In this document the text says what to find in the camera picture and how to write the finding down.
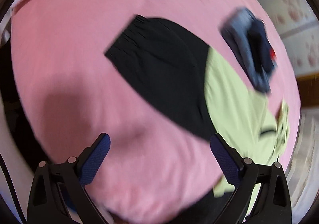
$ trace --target white wall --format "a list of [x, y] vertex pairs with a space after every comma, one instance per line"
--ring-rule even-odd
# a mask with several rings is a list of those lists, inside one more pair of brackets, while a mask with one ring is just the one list
[[258, 0], [279, 33], [296, 76], [319, 72], [319, 21], [306, 0]]

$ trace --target blue clamp pad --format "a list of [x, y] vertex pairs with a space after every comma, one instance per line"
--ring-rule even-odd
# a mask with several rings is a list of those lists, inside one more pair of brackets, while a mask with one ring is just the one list
[[89, 155], [89, 157], [87, 158], [87, 160], [85, 161], [85, 163], [83, 164], [81, 168], [81, 175], [79, 177], [79, 181], [82, 186], [90, 184], [93, 181], [105, 156], [110, 150], [110, 147], [111, 147], [110, 136], [107, 135], [106, 133], [102, 133], [101, 135], [100, 135], [101, 138], [99, 137], [101, 140], [93, 149], [93, 151], [91, 152], [91, 154]]
[[240, 184], [240, 168], [233, 160], [230, 149], [231, 148], [218, 133], [211, 137], [211, 151], [213, 152], [217, 163], [221, 167], [227, 182], [233, 184], [237, 188]]

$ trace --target pink bedsheet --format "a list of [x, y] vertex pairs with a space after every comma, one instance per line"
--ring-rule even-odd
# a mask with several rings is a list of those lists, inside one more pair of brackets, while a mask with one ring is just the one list
[[27, 0], [12, 17], [12, 60], [33, 131], [49, 156], [63, 162], [101, 132], [111, 150], [93, 183], [96, 201], [135, 223], [160, 223], [202, 197], [221, 176], [209, 144], [154, 110], [103, 55], [134, 14], [164, 17], [218, 50], [251, 88], [219, 27], [246, 6], [266, 24], [277, 55], [269, 108], [289, 104], [286, 169], [296, 140], [300, 99], [273, 24], [257, 0]]

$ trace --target wooden trim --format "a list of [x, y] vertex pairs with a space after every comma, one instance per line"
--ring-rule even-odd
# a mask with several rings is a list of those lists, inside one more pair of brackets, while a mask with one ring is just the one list
[[311, 79], [319, 79], [319, 73], [315, 73], [315, 74], [309, 74], [309, 75], [305, 75], [305, 76], [302, 76], [302, 77], [297, 77], [297, 82], [300, 82], [300, 81], [305, 81], [305, 80], [311, 80]]

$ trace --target light green shirt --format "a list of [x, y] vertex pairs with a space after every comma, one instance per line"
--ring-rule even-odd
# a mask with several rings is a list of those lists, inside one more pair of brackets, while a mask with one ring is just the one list
[[[267, 96], [250, 90], [232, 66], [210, 48], [206, 61], [205, 99], [216, 131], [230, 147], [256, 164], [272, 165], [286, 147], [289, 137], [288, 105], [283, 102], [277, 124], [268, 110]], [[260, 133], [264, 130], [276, 132]], [[260, 185], [256, 185], [248, 212], [251, 211]], [[222, 176], [214, 187], [214, 196], [234, 190]]]

